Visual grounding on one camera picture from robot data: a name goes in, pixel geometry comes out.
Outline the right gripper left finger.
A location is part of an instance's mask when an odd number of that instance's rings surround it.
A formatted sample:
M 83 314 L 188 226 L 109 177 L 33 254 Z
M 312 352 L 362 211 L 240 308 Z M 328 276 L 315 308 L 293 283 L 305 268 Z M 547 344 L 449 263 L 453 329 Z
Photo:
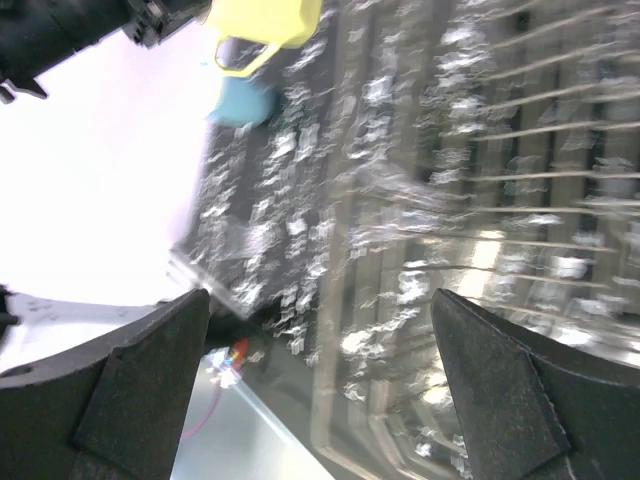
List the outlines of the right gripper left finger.
M 167 479 L 203 352 L 209 294 L 1 376 L 4 479 Z

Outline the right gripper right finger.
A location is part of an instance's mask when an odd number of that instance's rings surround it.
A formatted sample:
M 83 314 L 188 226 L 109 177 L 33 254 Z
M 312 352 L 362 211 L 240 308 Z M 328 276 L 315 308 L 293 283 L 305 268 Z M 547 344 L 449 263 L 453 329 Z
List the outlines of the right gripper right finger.
M 434 293 L 431 315 L 474 478 L 638 478 L 638 369 L 450 290 Z

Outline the yellow mug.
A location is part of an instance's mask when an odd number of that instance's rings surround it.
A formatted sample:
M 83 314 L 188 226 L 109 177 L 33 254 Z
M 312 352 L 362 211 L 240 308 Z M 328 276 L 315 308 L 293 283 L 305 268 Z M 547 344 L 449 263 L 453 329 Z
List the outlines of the yellow mug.
M 203 25 L 213 32 L 217 69 L 225 76 L 247 78 L 282 49 L 297 49 L 315 33 L 320 21 L 321 0 L 217 0 Z M 229 38 L 263 45 L 263 50 L 244 68 L 231 69 L 218 61 L 218 49 Z

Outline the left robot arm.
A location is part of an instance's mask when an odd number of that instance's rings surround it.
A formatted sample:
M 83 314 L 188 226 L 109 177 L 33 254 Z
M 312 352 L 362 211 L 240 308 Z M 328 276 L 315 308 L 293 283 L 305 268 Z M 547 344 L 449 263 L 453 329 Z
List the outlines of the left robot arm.
M 36 78 L 122 30 L 152 48 L 207 13 L 204 0 L 13 0 L 1 3 L 1 102 L 45 99 Z

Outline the black marbled mat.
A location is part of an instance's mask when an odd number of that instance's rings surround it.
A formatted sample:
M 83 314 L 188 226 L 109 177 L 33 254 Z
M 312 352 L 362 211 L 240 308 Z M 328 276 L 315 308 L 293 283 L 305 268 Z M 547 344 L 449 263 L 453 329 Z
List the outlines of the black marbled mat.
M 420 97 L 449 1 L 328 1 L 312 37 L 254 75 L 276 93 L 262 125 L 214 127 L 178 254 L 210 289 L 207 344 L 266 328 L 303 337 L 333 242 L 382 245 L 453 201 L 417 179 Z

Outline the blue mug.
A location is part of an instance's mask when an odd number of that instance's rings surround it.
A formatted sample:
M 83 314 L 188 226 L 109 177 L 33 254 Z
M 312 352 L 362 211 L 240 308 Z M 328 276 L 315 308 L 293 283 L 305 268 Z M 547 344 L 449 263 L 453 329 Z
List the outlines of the blue mug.
M 278 101 L 278 94 L 259 82 L 223 76 L 206 120 L 234 128 L 260 125 L 274 115 Z

